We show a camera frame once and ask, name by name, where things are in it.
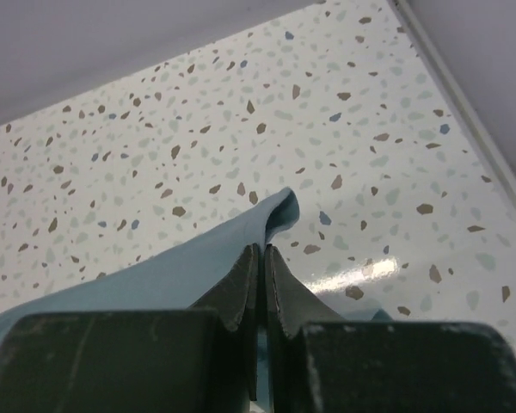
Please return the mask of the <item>grey-blue t-shirt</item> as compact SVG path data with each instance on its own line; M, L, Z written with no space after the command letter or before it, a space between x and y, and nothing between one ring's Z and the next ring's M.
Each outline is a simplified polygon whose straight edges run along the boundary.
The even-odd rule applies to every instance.
M259 248L257 387L252 402L269 395L263 287L264 252L271 238L298 220L296 195L285 188L234 219L109 276L18 305L0 314L0 345L23 317L61 312L186 310L230 271L249 245Z

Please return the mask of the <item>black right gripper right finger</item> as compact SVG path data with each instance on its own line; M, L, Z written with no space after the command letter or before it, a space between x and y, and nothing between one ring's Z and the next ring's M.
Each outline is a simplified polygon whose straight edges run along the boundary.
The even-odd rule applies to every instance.
M349 321L264 255L273 412L516 412L516 358L486 324Z

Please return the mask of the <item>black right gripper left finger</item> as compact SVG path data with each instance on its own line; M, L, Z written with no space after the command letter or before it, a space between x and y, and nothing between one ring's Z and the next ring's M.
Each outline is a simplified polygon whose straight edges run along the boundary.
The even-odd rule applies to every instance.
M259 248L186 310L43 313L0 345L0 412L245 412Z

